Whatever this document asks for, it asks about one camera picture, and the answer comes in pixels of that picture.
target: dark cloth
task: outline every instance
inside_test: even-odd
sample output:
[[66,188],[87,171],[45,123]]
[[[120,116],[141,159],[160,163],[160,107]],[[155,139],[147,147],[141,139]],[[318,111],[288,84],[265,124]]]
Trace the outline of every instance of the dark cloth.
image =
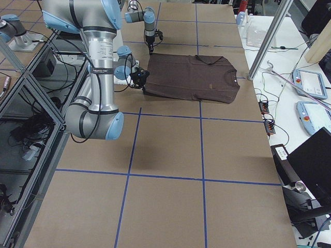
[[144,92],[150,95],[231,103],[240,88],[236,69],[224,57],[154,53],[148,71]]

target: white desk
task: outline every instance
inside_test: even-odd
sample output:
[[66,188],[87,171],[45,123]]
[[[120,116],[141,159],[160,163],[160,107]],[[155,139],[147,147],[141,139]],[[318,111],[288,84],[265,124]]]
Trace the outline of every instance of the white desk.
[[[250,26],[256,26],[259,29],[268,29],[273,17],[260,17],[260,16],[252,16],[250,21]],[[248,66],[251,67],[256,55],[257,51],[250,51],[250,50],[258,50],[258,48],[247,46],[247,38],[245,37],[244,33],[242,34],[242,43],[243,47],[245,49],[245,55],[248,62]],[[291,18],[286,17],[276,35],[276,46],[285,46],[288,48],[294,48],[298,45],[304,43],[302,36],[298,32],[296,26],[294,25]],[[265,59],[263,60],[263,63],[261,65],[261,68],[267,68],[269,67],[267,64],[267,61],[270,61],[274,65],[274,70],[281,74],[281,73],[290,73],[292,72],[295,64],[299,60],[302,52],[307,48],[306,44],[303,44],[298,47],[298,50],[288,50],[286,52],[277,52],[274,51],[281,51],[281,50],[270,50]],[[297,68],[308,66],[308,64],[304,58],[304,56],[301,58]],[[309,69],[310,71],[319,72],[323,75],[323,80],[325,83],[325,86],[330,87],[331,84],[327,80],[325,74],[323,73],[322,69],[318,64],[312,65],[310,67],[305,68],[306,70]],[[266,95],[269,100],[277,100],[276,97],[266,93],[263,90],[263,80],[262,80],[262,70],[260,70],[257,75],[255,76],[253,82],[254,87],[258,88],[262,91],[262,94]],[[276,103],[270,102],[269,103],[269,111],[270,113],[275,117],[276,116],[276,124],[285,129],[289,136],[290,140],[289,143],[286,145],[286,149],[289,153],[291,153],[293,150],[295,150],[299,145],[301,145],[305,140],[307,140],[310,136],[307,134],[307,132],[304,130],[304,127],[302,123],[300,122],[300,119],[298,117],[297,111],[296,111],[296,103],[298,101],[311,101],[309,98],[301,97],[299,96],[295,89],[289,85],[288,83],[285,84],[285,81],[281,78],[270,75],[265,73],[265,89],[275,95],[279,95],[282,91],[283,87],[284,90],[281,94],[278,107],[277,107],[277,114],[276,114]],[[331,99],[331,91],[328,90],[327,93],[329,94],[329,99],[326,100],[326,102],[330,102]],[[276,134],[271,135],[269,139],[270,145],[276,145],[276,144],[285,144],[287,142],[287,135],[280,130],[279,128],[275,127]],[[305,240],[300,240],[298,237],[300,237],[300,234],[298,233],[296,228],[293,228],[293,231],[296,236],[297,244],[301,245],[307,245],[308,238]],[[323,231],[320,233],[318,242],[325,242],[325,243],[331,243],[331,230],[330,231]]]

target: red object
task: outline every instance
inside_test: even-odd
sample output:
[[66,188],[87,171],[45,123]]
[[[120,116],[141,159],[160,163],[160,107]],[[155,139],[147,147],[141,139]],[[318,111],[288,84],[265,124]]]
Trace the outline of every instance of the red object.
[[239,6],[238,13],[245,12],[245,10],[247,9],[247,4],[248,4],[248,0],[242,0],[242,2],[240,3],[240,6]]

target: black monitor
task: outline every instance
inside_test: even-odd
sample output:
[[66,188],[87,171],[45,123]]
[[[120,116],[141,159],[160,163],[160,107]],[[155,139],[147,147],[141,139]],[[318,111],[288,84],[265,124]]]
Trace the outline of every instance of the black monitor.
[[331,205],[331,133],[321,128],[288,160],[320,205]]

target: blue and white device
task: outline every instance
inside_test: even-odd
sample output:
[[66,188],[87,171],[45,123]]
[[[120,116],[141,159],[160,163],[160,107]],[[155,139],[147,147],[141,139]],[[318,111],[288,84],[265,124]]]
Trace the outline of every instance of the blue and white device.
[[331,113],[319,104],[299,101],[296,104],[296,109],[308,134],[313,135],[322,127],[331,132]]
[[[296,69],[293,72],[293,82],[312,97],[321,100],[327,99],[324,81],[320,73]],[[297,93],[305,96],[300,90],[297,90]]]

